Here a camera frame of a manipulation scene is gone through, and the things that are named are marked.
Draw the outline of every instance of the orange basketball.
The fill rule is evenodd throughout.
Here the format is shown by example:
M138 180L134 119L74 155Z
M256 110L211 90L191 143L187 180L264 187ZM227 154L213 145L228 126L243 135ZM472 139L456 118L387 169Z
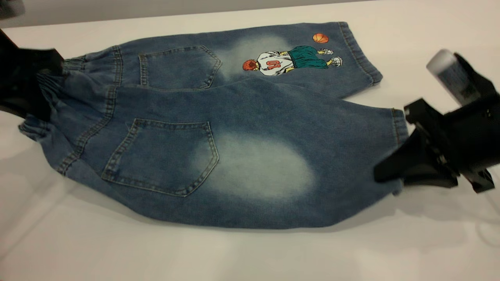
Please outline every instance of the orange basketball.
M323 44L323 43L328 42L328 36L326 36L323 33L316 33L316 34L314 34L314 36L312 37L312 39L316 43L322 43Z

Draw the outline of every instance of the jeans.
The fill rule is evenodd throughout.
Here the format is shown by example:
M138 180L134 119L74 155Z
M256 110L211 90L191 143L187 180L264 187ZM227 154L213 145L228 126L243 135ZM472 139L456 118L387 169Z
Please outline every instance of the jeans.
M307 45L329 67L285 69ZM144 216L324 227L402 187L372 170L408 136L404 114L339 99L382 79L344 22L145 38L64 67L38 75L50 121L29 115L21 132L56 171Z

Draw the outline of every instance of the white table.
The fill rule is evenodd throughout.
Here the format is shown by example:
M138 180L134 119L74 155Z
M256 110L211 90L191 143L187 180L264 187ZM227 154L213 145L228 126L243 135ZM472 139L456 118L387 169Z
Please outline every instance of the white table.
M381 0L4 31L69 58L143 37L346 21L384 75L349 101L402 108L424 97L446 112L458 105L426 63L441 48L460 52L500 88L499 11L497 0ZM320 229L158 222L51 170L18 133L21 121L0 113L3 281L500 280L499 190L477 195L463 179L451 190L415 187Z

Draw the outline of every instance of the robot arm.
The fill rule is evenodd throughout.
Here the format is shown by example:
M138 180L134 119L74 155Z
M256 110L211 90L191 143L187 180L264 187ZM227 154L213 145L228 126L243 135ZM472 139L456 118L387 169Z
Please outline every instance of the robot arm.
M500 95L457 53L441 50L427 69L462 107L443 115L423 99L405 106L415 131L375 167L375 180L451 188L462 174L477 193L495 188L486 168L500 163Z

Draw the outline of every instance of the cartoon graphic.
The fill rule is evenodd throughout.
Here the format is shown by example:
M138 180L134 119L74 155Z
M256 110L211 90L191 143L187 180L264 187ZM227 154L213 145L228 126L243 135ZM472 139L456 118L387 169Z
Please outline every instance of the cartoon graphic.
M314 34L314 36L312 36L312 39L314 40L314 42L321 43L321 44L324 44L324 43L328 42L328 40L329 40L328 36L326 36L323 33Z
M327 69L330 65L340 67L342 59L338 56L325 61L316 55L332 55L329 49L316 50L311 46L297 46L290 51L267 51L261 53L257 60L249 59L243 63L246 71L260 71L266 76L277 76L289 73L294 69L315 68Z

